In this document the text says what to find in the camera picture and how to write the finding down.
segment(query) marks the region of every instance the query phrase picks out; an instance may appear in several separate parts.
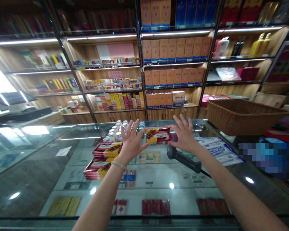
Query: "red box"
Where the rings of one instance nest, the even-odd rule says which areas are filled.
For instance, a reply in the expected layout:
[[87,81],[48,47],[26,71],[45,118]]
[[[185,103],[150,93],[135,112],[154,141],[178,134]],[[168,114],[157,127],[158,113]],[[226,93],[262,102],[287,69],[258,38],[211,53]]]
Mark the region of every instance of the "red box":
[[253,81],[256,79],[260,67],[245,67],[237,69],[242,81]]

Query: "product package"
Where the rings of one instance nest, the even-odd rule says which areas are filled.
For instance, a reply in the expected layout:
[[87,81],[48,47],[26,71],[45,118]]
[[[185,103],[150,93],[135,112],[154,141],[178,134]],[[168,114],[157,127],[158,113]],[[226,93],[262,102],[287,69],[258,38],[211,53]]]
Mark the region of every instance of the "product package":
[[170,141],[170,128],[148,128],[146,139],[147,143]]

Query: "brown woven basket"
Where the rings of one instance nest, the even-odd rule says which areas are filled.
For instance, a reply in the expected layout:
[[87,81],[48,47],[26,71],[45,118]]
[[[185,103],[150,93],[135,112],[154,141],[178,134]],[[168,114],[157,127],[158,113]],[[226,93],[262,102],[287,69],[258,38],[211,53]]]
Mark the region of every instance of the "brown woven basket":
[[264,83],[261,92],[277,95],[285,94],[289,92],[289,82]]
[[208,119],[226,135],[262,135],[289,112],[244,99],[209,100]]

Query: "glass countertop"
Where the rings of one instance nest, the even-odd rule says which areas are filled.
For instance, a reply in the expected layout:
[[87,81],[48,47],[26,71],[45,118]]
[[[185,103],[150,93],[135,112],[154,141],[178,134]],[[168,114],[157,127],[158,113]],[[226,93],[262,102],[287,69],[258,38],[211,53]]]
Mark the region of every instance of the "glass countertop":
[[[221,137],[206,121],[192,120],[194,137]],[[145,127],[165,127],[173,120],[147,121]],[[87,181],[83,171],[93,158],[96,144],[114,123],[71,126],[32,126],[0,129],[0,218],[51,217],[56,198],[75,199],[77,219],[101,180]],[[66,156],[56,156],[69,148]],[[150,145],[145,152],[159,152],[157,163],[139,163],[139,155],[127,166],[136,170],[134,188],[119,188],[116,199],[127,200],[124,217],[142,215],[142,200],[169,200],[172,216],[200,216],[198,199],[222,199],[212,179],[200,173],[201,180],[185,178],[193,172],[167,156],[167,144]],[[275,214],[289,215],[289,196],[251,163],[227,168]],[[249,177],[253,184],[246,180]],[[55,216],[64,219],[66,216]]]

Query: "label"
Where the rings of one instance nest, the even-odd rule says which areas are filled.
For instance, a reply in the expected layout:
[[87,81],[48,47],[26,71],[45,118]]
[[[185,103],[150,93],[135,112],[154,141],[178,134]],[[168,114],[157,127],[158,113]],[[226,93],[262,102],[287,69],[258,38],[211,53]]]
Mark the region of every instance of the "label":
[[145,186],[146,186],[147,188],[152,188],[152,187],[153,187],[153,181],[147,181],[147,182],[145,183]]

